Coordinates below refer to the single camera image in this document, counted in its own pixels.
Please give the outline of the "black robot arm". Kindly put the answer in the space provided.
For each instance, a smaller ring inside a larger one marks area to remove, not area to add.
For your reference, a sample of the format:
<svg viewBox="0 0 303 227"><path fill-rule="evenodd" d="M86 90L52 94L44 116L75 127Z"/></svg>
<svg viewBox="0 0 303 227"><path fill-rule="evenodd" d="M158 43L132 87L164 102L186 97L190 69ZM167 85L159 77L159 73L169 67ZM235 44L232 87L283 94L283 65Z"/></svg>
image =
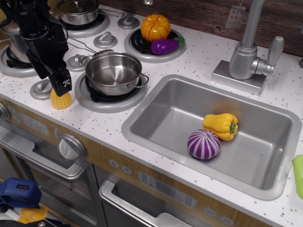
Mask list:
<svg viewBox="0 0 303 227"><path fill-rule="evenodd" d="M49 78L57 96L72 90L71 76L63 57L68 51L68 32L52 17L45 0L2 0L0 9L6 26L14 21L26 43L26 55L41 79Z"/></svg>

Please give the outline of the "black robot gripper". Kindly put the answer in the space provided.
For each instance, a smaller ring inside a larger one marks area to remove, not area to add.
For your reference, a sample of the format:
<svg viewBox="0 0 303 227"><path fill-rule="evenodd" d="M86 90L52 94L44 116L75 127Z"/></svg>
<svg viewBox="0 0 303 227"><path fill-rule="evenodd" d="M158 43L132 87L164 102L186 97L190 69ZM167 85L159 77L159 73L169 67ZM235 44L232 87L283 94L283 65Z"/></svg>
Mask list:
<svg viewBox="0 0 303 227"><path fill-rule="evenodd" d="M63 56L68 50L68 33L60 22L47 22L43 28L30 33L34 25L20 30L20 35L28 45L27 57L41 79L49 77L57 96L72 90L71 76L66 69Z"/></svg>

